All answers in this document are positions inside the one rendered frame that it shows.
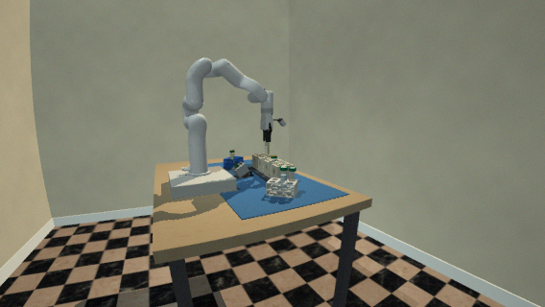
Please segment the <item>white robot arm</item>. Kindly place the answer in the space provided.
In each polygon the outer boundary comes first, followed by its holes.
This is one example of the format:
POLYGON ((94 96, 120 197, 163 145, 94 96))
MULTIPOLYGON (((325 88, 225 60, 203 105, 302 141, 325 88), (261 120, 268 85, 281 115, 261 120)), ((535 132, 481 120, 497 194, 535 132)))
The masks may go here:
POLYGON ((273 93, 266 91, 258 82, 243 75, 227 59, 220 59, 217 62, 211 62, 207 58, 197 60, 187 73, 186 98, 182 100, 183 124, 188 129, 190 168, 182 167, 181 171, 189 171, 189 176, 200 177, 211 174, 207 163, 207 122, 200 114, 203 106, 202 81, 203 78, 221 76, 233 86, 250 92, 248 100, 251 103, 261 103, 261 113, 273 113, 273 93))

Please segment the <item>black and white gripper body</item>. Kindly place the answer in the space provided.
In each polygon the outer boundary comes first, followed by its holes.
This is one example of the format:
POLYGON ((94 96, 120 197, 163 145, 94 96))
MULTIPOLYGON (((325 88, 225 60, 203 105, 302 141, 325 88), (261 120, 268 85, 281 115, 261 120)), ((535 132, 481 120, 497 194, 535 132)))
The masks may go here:
POLYGON ((273 113, 261 113, 261 130, 268 130, 269 123, 271 123, 273 129, 273 113))

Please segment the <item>blue flat mat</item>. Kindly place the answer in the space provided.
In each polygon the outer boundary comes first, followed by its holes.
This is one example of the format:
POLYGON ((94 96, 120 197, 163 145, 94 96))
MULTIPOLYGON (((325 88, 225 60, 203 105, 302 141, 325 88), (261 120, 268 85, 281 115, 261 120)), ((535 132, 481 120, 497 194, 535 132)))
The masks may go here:
POLYGON ((220 193, 242 220, 349 195, 344 191, 296 173, 298 192, 294 199, 266 196, 267 181, 254 172, 252 174, 254 176, 237 178, 239 191, 220 193))

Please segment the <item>blue tube rack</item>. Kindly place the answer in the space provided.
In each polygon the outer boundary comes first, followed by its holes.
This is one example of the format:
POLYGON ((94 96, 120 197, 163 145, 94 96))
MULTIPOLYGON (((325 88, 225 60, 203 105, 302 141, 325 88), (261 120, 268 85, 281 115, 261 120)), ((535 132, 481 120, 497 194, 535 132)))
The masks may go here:
POLYGON ((241 161, 244 162, 244 157, 243 156, 234 156, 234 159, 230 159, 230 157, 228 157, 228 158, 229 159, 224 158, 224 167, 225 168, 232 168, 236 164, 238 164, 239 162, 241 162, 241 161), (233 164, 233 160, 234 160, 234 164, 233 164))

